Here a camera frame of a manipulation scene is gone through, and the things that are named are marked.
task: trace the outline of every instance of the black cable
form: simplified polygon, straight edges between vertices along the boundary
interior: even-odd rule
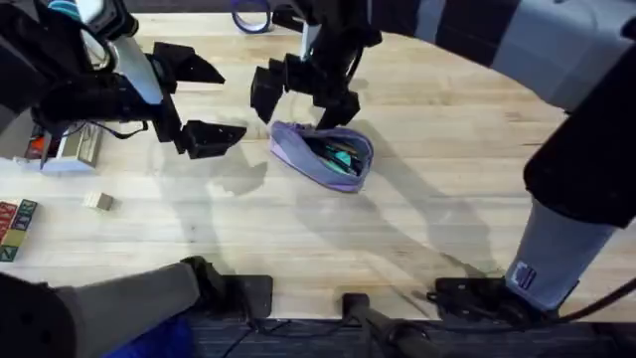
[[[579,320],[583,317],[586,317],[592,313],[595,313],[610,304],[616,302],[617,300],[623,298],[629,293],[633,292],[636,289],[636,277],[629,280],[627,283],[622,286],[616,288],[611,293],[606,296],[600,298],[595,301],[588,307],[585,307],[576,312],[567,314],[563,317],[556,319],[549,319],[543,322],[525,324],[520,326],[511,326],[511,327],[495,327],[495,328],[463,328],[463,327],[448,327],[443,324],[437,324],[433,322],[420,321],[420,322],[409,322],[406,320],[396,320],[395,324],[387,329],[387,331],[383,334],[383,340],[390,339],[394,333],[401,328],[412,328],[418,330],[419,332],[426,333],[426,328],[433,328],[436,330],[451,332],[451,333],[460,333],[460,334],[503,334],[503,333],[512,333],[512,332],[525,332],[528,330],[534,329],[544,329],[553,327],[560,324],[571,323],[576,320]]]
[[[269,331],[273,332],[277,329],[280,329],[284,326],[286,326],[287,324],[291,323],[290,320],[286,321],[286,322],[282,322],[280,324],[278,324],[277,326],[271,328]],[[255,332],[255,330],[253,328],[250,328],[247,332],[245,332],[241,337],[239,337],[234,343],[232,343],[230,345],[230,347],[228,347],[228,349],[226,349],[226,352],[221,356],[221,358],[228,358],[228,356],[230,356],[230,354],[246,339],[248,338],[251,333]]]
[[[66,138],[66,137],[70,137],[73,134],[79,132],[80,130],[82,130],[84,127],[86,126],[86,122],[82,122],[78,128],[76,128],[74,131],[70,132],[70,133],[66,133],[65,135],[61,136],[61,138]]]
[[[117,139],[128,139],[131,136],[133,136],[133,135],[135,135],[135,134],[137,134],[139,132],[148,130],[148,123],[145,120],[141,122],[142,123],[141,129],[137,129],[137,130],[135,130],[133,132],[130,132],[130,133],[119,133],[118,131],[113,130],[111,128],[108,128],[107,126],[105,126],[105,125],[103,125],[103,124],[101,124],[99,122],[93,121],[93,120],[89,120],[88,123],[90,123],[92,125],[96,125],[96,126],[102,128],[103,130],[105,130],[108,133],[112,134]]]
[[[273,330],[267,330],[267,329],[256,329],[256,333],[258,334],[262,334],[264,336],[267,337],[275,337],[275,338],[287,338],[287,339],[315,339],[315,338],[325,338],[325,337],[330,337],[332,335],[334,335],[335,333],[337,333],[339,330],[343,329],[345,326],[347,326],[347,324],[349,322],[351,322],[354,319],[354,317],[346,317],[343,320],[341,320],[340,322],[338,322],[334,327],[324,331],[324,332],[319,332],[319,333],[311,333],[311,334],[276,334],[273,333]]]

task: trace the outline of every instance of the purple object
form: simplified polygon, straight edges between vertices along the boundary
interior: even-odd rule
[[[340,173],[329,167],[303,138],[340,138],[354,147],[363,163],[360,175]],[[374,148],[366,136],[344,127],[316,130],[311,125],[277,121],[271,127],[271,152],[292,168],[327,188],[355,193],[362,189],[371,169]]]

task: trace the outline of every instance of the pencil case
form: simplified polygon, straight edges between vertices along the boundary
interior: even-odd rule
[[[353,129],[280,121],[271,127],[270,149],[313,181],[347,193],[362,189],[374,157],[371,140]]]

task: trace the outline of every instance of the wooden table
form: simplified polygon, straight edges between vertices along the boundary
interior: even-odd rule
[[[298,35],[246,36],[229,15],[138,18],[144,50],[154,41],[193,46],[228,80],[181,84],[174,99],[183,119],[247,125],[245,140],[223,158],[192,161],[152,131],[106,136],[94,176],[3,165],[0,198],[42,207],[17,261],[2,271],[84,284],[201,255],[221,272],[272,275],[273,316],[295,318],[338,317],[348,291],[368,293],[389,316],[434,318],[417,297],[436,277],[504,272],[530,209],[522,170],[562,120],[558,109],[491,71],[386,36],[366,52],[352,85],[363,110],[351,127],[373,138],[374,172],[359,195],[339,194],[274,158],[267,128],[249,108],[255,67],[297,52]],[[319,115],[310,98],[291,93],[274,118]],[[114,196],[114,210],[83,208],[89,191]],[[634,275],[634,236],[630,229],[610,242],[563,311]],[[592,319],[633,321],[636,297]]]

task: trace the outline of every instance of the label sticker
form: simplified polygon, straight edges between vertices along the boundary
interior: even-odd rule
[[[0,262],[12,262],[16,258],[18,248],[3,246],[0,247]]]
[[[512,282],[518,287],[528,290],[533,284],[533,281],[537,277],[537,272],[526,265],[525,263],[518,262],[515,271],[513,272]]]

